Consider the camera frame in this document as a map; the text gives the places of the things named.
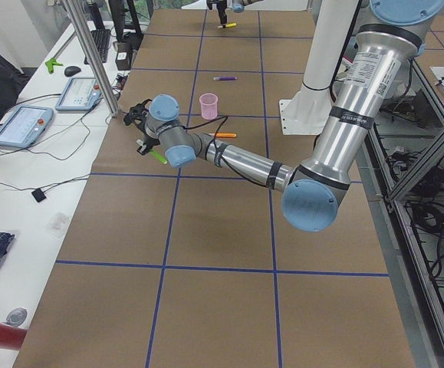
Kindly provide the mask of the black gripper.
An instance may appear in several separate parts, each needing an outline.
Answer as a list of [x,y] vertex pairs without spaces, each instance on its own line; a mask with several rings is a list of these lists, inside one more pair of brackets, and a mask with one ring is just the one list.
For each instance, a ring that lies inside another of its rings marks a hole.
[[158,146],[160,141],[157,138],[152,138],[147,133],[143,134],[142,139],[137,140],[138,149],[136,150],[140,155],[145,156],[148,150],[152,150],[153,147]]
[[221,26],[225,26],[227,24],[227,15],[225,13],[225,9],[227,9],[228,6],[228,0],[207,0],[207,8],[209,10],[213,10],[214,7],[219,10],[219,20]]

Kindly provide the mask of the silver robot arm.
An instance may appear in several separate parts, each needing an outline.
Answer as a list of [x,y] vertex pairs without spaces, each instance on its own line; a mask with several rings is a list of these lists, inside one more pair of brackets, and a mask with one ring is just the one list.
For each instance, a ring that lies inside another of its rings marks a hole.
[[235,13],[240,13],[245,10],[246,6],[255,4],[260,2],[261,0],[234,0],[231,1],[229,5],[228,0],[206,0],[206,6],[209,10],[212,10],[213,7],[216,7],[218,12],[220,26],[225,28],[228,25],[228,18],[226,14],[226,9],[231,8]]
[[301,89],[280,102],[286,135],[317,136],[311,157],[290,168],[179,121],[168,94],[153,98],[140,121],[138,150],[165,151],[181,168],[201,158],[282,194],[286,220],[305,232],[330,226],[350,186],[349,170],[400,68],[418,56],[443,1],[320,1]]

